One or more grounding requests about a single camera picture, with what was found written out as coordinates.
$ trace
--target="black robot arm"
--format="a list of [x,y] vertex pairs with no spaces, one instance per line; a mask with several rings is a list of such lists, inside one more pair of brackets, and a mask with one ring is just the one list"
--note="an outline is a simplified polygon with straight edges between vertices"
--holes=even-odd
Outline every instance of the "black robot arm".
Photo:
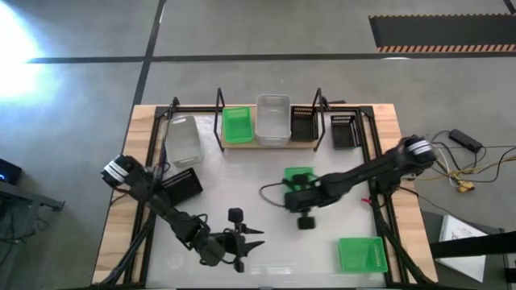
[[431,145],[423,138],[410,136],[399,144],[365,164],[347,172],[329,173],[310,180],[307,175],[283,180],[292,189],[285,194],[285,208],[292,213],[301,213],[298,227],[308,230],[315,227],[314,219],[307,218],[312,207],[323,207],[340,200],[353,186],[366,180],[373,180],[378,193],[391,193],[406,174],[421,174],[436,160]]
[[[211,233],[202,215],[191,216],[181,212],[161,197],[161,178],[159,174],[145,170],[133,157],[119,155],[101,171],[102,179],[113,189],[129,194],[138,202],[144,203],[152,212],[163,218],[172,228],[176,238],[188,249],[194,249],[201,256],[200,263],[217,266],[221,261],[233,264],[237,272],[243,272],[241,259],[263,242],[245,242],[241,234],[262,234],[246,227],[241,209],[230,209],[229,220],[234,229],[226,228],[222,233]],[[129,190],[120,189],[121,184]],[[235,255],[233,261],[224,259],[226,253]]]

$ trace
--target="yellow connector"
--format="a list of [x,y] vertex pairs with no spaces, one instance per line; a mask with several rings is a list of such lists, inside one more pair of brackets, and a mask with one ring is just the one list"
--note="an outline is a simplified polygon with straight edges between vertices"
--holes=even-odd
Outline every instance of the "yellow connector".
[[452,179],[459,185],[457,187],[458,193],[466,193],[475,189],[475,185],[471,181],[463,181],[456,174],[453,175]]
[[457,188],[458,193],[465,193],[475,189],[475,185],[471,181],[459,180],[459,187]]

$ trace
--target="green basket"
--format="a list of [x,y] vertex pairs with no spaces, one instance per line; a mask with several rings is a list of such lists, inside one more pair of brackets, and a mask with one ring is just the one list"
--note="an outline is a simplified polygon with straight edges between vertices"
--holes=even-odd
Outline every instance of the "green basket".
[[389,270],[381,238],[341,238],[340,268],[347,273],[385,273]]
[[251,108],[231,108],[223,110],[224,139],[228,143],[248,143],[252,141]]
[[[314,168],[313,167],[291,167],[291,168],[285,168],[283,177],[286,180],[292,181],[292,176],[294,176],[296,174],[303,174],[303,173],[310,174],[310,176],[308,177],[308,180],[314,180],[316,178],[315,175],[314,175]],[[301,189],[301,186],[300,185],[294,185],[294,188],[296,190],[299,190],[299,189]],[[290,192],[290,187],[285,186],[285,193],[289,193],[289,192]]]

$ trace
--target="concrete floor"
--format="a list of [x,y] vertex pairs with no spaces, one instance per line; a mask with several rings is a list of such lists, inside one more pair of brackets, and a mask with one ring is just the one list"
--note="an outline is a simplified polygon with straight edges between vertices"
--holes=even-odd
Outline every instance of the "concrete floor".
[[[13,289],[89,284],[110,199],[99,171],[122,148],[141,64],[11,60],[142,56],[157,3],[0,2],[0,21],[15,24],[12,31],[0,25],[12,44],[0,47],[0,158],[24,169],[22,186],[66,200],[62,213],[45,214],[49,229],[19,256]],[[503,1],[169,0],[155,55],[375,52],[367,15],[489,12],[506,13]],[[404,135],[458,128],[486,146],[513,145],[515,75],[512,58],[152,64],[142,103],[178,96],[184,104],[212,104],[219,86],[228,103],[254,102],[260,93],[303,103],[321,87],[330,101],[394,103]],[[503,151],[489,149],[485,160]],[[467,151],[454,152],[460,164],[472,162]],[[417,188],[459,217],[515,230],[514,164],[502,168],[497,182],[476,184],[472,193],[458,194],[445,180],[419,181]]]

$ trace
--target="wooden table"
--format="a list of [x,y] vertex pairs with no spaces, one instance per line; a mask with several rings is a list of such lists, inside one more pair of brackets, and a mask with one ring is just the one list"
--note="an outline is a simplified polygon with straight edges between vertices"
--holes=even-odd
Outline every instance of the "wooden table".
[[[391,147],[396,146],[399,139],[402,137],[393,104],[353,104],[332,106],[372,106],[383,151],[387,151]],[[123,148],[123,154],[132,155],[142,164],[145,164],[145,159],[147,157],[156,107],[157,106],[135,106],[131,116],[129,130],[127,132],[125,147]],[[372,138],[370,131],[366,129],[365,133],[368,139]],[[157,158],[158,149],[159,148],[155,149],[154,160]],[[370,147],[369,152],[371,157],[374,158],[374,148]],[[410,189],[414,188],[414,184],[408,181],[403,181],[402,186]],[[115,193],[113,198],[115,199],[118,195],[118,193]],[[423,225],[418,198],[412,193],[399,190],[393,195],[393,205],[402,245],[405,247],[410,257],[412,257],[416,264],[422,269],[425,275],[430,279],[437,281],[434,260],[432,259],[430,247],[428,245],[427,234]],[[135,200],[130,197],[124,197],[110,207],[107,215],[106,226],[104,228],[104,234],[102,236],[102,243],[98,252],[98,259],[92,283],[98,283],[106,278],[125,254],[131,242],[136,206],[137,202]],[[136,264],[133,270],[133,280],[135,280],[135,282],[138,279],[138,273],[141,267],[143,248],[142,244],[136,256]],[[394,281],[399,281],[399,272],[392,247],[388,246],[388,252],[393,279]]]

